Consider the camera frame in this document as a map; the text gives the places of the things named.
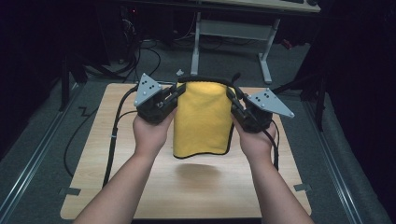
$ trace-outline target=gray tape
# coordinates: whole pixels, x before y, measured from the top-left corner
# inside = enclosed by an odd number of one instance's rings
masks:
[[[59,195],[76,195],[78,196],[81,192],[81,189],[73,189],[73,188],[61,188],[59,190]]]
[[[294,185],[294,189],[296,191],[301,191],[301,190],[305,190],[305,192],[311,190],[311,186],[309,184],[299,184],[299,185]]]

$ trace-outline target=light wood tabletop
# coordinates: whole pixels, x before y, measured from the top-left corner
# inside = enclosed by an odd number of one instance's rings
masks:
[[[74,219],[102,187],[106,171],[110,135],[121,97],[133,84],[109,84],[81,154],[70,188],[79,195],[66,195],[61,210],[63,219]],[[254,93],[260,88],[242,88]],[[134,110],[132,94],[122,113]],[[120,120],[111,176],[134,152],[132,123],[135,113]],[[280,132],[279,172],[304,209],[311,214],[306,193],[293,186],[302,184],[290,151],[288,138],[278,116],[274,120]],[[261,217],[248,161],[233,132],[228,154],[198,155],[185,160],[173,156],[173,125],[168,139],[152,168],[134,218],[237,218]]]
[[[312,7],[306,0],[302,4],[292,3],[281,0],[201,0],[202,2],[211,2],[219,4],[232,4],[246,7],[263,7],[279,10],[299,11],[299,12],[320,12],[318,5]]]

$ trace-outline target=desk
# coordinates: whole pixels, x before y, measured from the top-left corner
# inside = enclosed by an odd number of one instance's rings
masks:
[[[306,1],[304,1],[303,4],[285,2],[280,0],[202,0],[199,3],[201,4],[202,2],[237,5],[242,7],[261,7],[277,10],[291,10],[300,12],[320,12],[320,8],[318,6],[309,6]],[[198,12],[195,25],[195,45],[191,60],[191,74],[193,76],[198,75],[200,35],[220,35],[225,37],[254,39],[264,41],[265,43],[262,53],[259,53],[258,56],[260,66],[262,68],[264,82],[266,84],[271,84],[272,79],[270,71],[268,69],[267,57],[270,48],[274,42],[279,23],[279,18],[276,18],[272,25],[201,20],[201,13]]]
[[[102,187],[106,171],[110,135],[122,95],[130,84],[110,84],[106,88],[87,143],[81,154],[70,188],[81,189],[78,196],[67,195],[61,211],[63,219],[74,219]],[[244,88],[253,93],[259,88]],[[134,94],[125,102],[122,113],[134,110]],[[132,122],[135,114],[119,123],[118,140],[112,168],[113,176],[134,151]],[[302,183],[288,139],[278,116],[280,131],[279,172],[304,209],[311,214],[305,192],[295,191]],[[168,140],[158,155],[143,192],[135,218],[234,218],[261,217],[248,161],[233,132],[230,152],[224,156],[201,155],[178,160],[172,151],[173,125]]]

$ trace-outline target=gray mounting plate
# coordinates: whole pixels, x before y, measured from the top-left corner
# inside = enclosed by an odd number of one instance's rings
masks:
[[[249,95],[247,99],[261,110],[283,115],[291,119],[294,118],[294,113],[291,112],[268,88],[265,91]]]
[[[134,106],[145,103],[150,97],[161,91],[163,86],[146,74],[143,74],[139,82],[136,98],[134,98]]]

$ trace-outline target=yellow towel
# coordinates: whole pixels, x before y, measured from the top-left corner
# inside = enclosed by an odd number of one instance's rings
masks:
[[[177,99],[174,129],[174,156],[224,155],[233,134],[231,101],[227,86],[216,82],[187,82]]]

